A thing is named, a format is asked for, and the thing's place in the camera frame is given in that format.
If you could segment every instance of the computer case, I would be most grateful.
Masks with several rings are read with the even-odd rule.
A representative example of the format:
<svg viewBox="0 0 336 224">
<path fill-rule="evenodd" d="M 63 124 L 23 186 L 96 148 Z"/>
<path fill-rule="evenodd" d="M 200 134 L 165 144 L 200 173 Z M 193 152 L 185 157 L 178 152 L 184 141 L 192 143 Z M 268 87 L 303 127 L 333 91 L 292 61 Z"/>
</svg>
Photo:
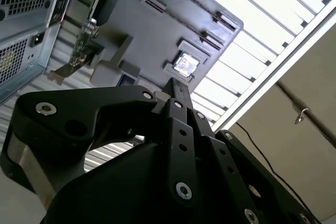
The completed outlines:
<svg viewBox="0 0 336 224">
<path fill-rule="evenodd" d="M 41 74 L 68 0 L 0 0 L 0 104 Z"/>
</svg>

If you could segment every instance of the silver screw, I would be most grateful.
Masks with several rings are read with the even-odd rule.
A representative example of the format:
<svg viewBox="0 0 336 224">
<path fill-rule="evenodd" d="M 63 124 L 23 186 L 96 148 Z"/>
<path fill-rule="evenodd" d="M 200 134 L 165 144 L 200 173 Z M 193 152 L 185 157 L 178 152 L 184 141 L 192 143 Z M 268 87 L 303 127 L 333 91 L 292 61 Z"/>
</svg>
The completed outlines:
<svg viewBox="0 0 336 224">
<path fill-rule="evenodd" d="M 259 224 L 259 220 L 254 212 L 252 212 L 250 209 L 244 210 L 245 217 L 251 224 Z"/>
<path fill-rule="evenodd" d="M 249 185 L 248 186 L 248 189 L 251 191 L 251 193 L 253 193 L 255 196 L 257 196 L 258 198 L 261 198 L 261 195 L 260 193 L 258 192 L 258 190 L 252 186 L 252 185 Z"/>
<path fill-rule="evenodd" d="M 149 94 L 148 92 L 143 92 L 143 96 L 146 97 L 147 99 L 152 99 L 152 95 Z"/>
<path fill-rule="evenodd" d="M 308 220 L 308 218 L 304 214 L 300 214 L 300 216 L 306 224 L 310 224 L 310 221 Z"/>
<path fill-rule="evenodd" d="M 229 140 L 232 140 L 232 139 L 233 139 L 233 137 L 232 137 L 229 133 L 225 133 L 224 135 L 225 135 L 226 138 L 229 139 Z"/>
<path fill-rule="evenodd" d="M 205 119 L 205 116 L 204 116 L 201 112 L 197 112 L 196 115 L 197 115 L 200 119 Z"/>
<path fill-rule="evenodd" d="M 53 115 L 57 112 L 57 109 L 54 105 L 48 102 L 40 102 L 35 106 L 37 113 L 41 115 Z"/>
<path fill-rule="evenodd" d="M 180 104 L 179 102 L 174 102 L 174 104 L 179 107 L 179 108 L 182 108 L 182 104 Z"/>
<path fill-rule="evenodd" d="M 184 199 L 184 200 L 191 200 L 193 194 L 191 192 L 191 189 L 188 187 L 188 185 L 186 185 L 185 183 L 183 182 L 178 182 L 176 184 L 176 192 L 177 192 L 177 195 Z"/>
</svg>

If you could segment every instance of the white wall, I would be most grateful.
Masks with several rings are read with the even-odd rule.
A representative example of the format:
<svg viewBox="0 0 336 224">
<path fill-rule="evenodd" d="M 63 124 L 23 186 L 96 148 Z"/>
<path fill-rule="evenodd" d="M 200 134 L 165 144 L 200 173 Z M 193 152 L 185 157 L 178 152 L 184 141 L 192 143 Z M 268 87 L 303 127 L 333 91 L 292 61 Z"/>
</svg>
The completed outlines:
<svg viewBox="0 0 336 224">
<path fill-rule="evenodd" d="M 39 224 L 45 210 L 37 196 L 8 179 L 0 169 L 0 223 Z"/>
<path fill-rule="evenodd" d="M 336 224 L 336 215 L 331 216 L 330 218 L 324 220 L 323 224 Z"/>
</svg>

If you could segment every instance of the black metal bracket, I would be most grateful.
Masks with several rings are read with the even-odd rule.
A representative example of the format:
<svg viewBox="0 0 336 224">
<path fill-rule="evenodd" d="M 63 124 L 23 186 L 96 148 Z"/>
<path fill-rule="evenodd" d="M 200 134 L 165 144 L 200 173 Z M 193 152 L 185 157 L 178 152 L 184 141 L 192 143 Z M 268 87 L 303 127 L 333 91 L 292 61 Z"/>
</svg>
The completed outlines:
<svg viewBox="0 0 336 224">
<path fill-rule="evenodd" d="M 232 133 L 215 136 L 186 85 L 172 79 L 163 91 L 164 100 L 141 86 L 25 94 L 0 165 L 40 197 L 44 224 L 313 222 Z M 83 172 L 87 151 L 134 134 L 144 143 Z"/>
</svg>

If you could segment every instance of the black cable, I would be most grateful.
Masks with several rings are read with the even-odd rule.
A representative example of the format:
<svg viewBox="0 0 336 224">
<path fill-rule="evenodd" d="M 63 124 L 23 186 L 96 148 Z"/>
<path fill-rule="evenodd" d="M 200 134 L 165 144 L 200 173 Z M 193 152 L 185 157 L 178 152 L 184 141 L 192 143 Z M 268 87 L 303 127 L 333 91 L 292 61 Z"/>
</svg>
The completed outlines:
<svg viewBox="0 0 336 224">
<path fill-rule="evenodd" d="M 279 179 L 281 180 L 292 192 L 293 194 L 299 199 L 299 201 L 303 204 L 303 206 L 305 207 L 305 209 L 307 210 L 308 213 L 310 213 L 312 216 L 313 213 L 310 211 L 309 207 L 306 205 L 306 203 L 303 201 L 303 199 L 297 194 L 297 192 L 279 175 L 275 172 L 275 170 L 273 169 L 270 161 L 267 159 L 267 157 L 263 154 L 263 152 L 259 149 L 259 147 L 256 145 L 256 143 L 252 140 L 251 135 L 248 133 L 248 131 L 241 126 L 239 123 L 236 122 L 236 124 L 246 133 L 246 135 L 248 136 L 248 138 L 250 139 L 251 143 L 253 144 L 253 146 L 258 150 L 258 152 L 261 154 L 261 156 L 264 158 L 264 160 L 266 161 L 267 165 L 269 166 L 269 168 L 271 169 L 272 173 Z M 315 220 L 318 222 L 318 224 L 322 224 L 315 216 L 314 216 Z"/>
</svg>

